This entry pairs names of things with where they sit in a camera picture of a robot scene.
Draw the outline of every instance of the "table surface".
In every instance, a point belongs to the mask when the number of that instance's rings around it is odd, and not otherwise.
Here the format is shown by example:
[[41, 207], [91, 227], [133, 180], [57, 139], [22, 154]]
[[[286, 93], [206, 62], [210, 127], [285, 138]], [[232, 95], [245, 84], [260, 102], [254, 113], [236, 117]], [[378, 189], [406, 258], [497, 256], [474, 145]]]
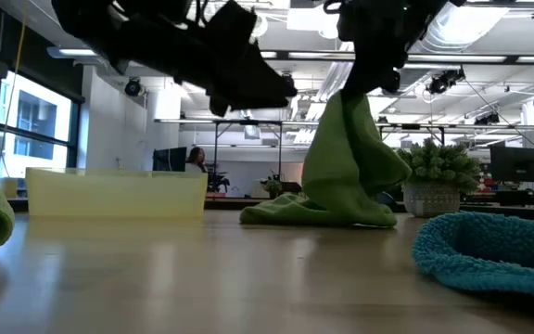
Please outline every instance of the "table surface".
[[0, 333], [534, 333], [534, 306], [420, 275], [395, 229], [18, 216], [0, 249]]

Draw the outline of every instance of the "plastic container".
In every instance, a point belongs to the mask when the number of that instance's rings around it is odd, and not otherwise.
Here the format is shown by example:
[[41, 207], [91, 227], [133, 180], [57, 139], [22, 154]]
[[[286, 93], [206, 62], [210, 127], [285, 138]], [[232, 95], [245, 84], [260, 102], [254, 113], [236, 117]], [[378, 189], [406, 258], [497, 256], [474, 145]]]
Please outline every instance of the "plastic container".
[[203, 217], [205, 173], [28, 168], [30, 216]]

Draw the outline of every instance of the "blue towel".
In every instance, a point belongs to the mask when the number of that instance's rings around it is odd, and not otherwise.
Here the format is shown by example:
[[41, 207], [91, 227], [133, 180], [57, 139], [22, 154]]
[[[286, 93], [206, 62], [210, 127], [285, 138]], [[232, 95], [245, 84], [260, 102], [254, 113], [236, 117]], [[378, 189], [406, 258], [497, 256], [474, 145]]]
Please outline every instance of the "blue towel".
[[534, 221], [445, 214], [422, 227], [413, 259], [422, 272], [452, 288], [534, 296]]

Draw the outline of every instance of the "woman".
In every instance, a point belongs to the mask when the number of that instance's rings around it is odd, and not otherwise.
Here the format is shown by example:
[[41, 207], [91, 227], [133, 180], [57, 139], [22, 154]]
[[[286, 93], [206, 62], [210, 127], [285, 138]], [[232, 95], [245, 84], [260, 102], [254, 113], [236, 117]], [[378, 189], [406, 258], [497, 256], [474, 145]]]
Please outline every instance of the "woman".
[[186, 159], [186, 166], [184, 168], [185, 172], [191, 173], [207, 173], [205, 169], [205, 152], [203, 148], [193, 148], [189, 157]]

